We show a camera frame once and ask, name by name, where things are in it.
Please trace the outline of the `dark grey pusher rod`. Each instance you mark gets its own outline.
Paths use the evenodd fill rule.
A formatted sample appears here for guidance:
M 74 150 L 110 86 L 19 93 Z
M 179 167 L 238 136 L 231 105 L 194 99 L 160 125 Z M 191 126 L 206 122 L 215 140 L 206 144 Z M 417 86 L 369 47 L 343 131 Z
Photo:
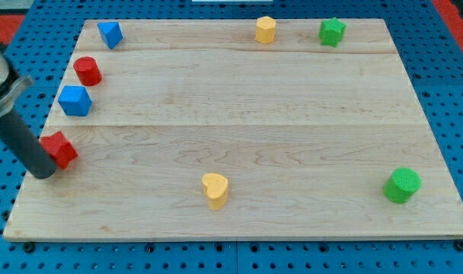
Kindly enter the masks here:
M 15 109 L 0 116 L 0 139 L 37 179 L 51 177 L 56 163 Z

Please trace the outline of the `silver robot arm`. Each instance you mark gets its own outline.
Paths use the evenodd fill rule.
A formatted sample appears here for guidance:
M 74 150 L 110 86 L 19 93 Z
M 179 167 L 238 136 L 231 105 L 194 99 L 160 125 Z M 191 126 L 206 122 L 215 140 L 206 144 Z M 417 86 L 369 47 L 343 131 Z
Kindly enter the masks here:
M 14 108 L 33 84 L 32 77 L 20 76 L 0 52 L 0 139 L 34 177 L 45 179 L 55 173 L 56 163 Z

